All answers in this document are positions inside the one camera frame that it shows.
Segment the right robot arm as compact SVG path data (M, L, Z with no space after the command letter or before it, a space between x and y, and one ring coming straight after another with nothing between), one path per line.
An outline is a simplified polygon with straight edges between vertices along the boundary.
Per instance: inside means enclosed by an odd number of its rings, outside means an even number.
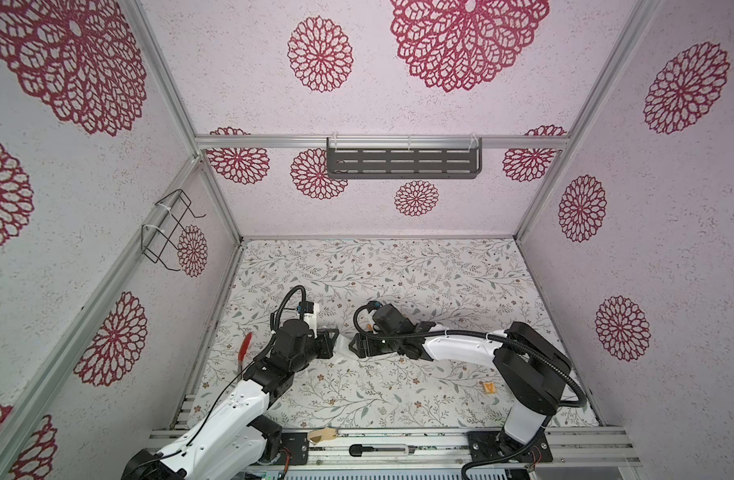
M370 301L352 317L356 335L349 350L359 358L398 354L412 360L457 361L495 369L515 398L502 441L526 445L562 408L582 408L587 397L571 377L566 355L531 326L475 332L435 322L414 323L396 307Z

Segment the white remote control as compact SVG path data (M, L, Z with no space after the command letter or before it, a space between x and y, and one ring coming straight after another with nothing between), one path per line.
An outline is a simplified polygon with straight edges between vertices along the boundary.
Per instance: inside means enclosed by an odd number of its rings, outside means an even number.
M358 361L359 357L349 348L350 339L339 334L333 347L333 357L348 361Z

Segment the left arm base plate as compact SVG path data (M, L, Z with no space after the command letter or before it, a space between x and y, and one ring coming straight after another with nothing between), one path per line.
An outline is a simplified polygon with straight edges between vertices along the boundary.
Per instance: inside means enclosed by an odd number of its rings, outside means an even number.
M307 432L282 431L266 441L263 462L275 466L302 466L308 463L309 445Z

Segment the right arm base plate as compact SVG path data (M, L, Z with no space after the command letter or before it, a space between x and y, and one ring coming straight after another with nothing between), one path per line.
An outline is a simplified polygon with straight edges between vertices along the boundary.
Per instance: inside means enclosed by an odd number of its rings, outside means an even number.
M526 444L507 436L501 430L470 431L466 434L471 458L476 461L494 461L506 457L506 461L518 463L550 463L553 454L544 432Z

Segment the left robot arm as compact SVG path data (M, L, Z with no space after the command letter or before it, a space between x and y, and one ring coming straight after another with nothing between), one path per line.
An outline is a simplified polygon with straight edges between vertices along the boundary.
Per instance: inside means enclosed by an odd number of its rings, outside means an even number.
M145 449L124 468L124 479L231 479L246 467L279 454L282 427L266 411L291 387L295 374L330 359L336 328L314 330L288 319L229 385L233 390L196 426L151 453Z

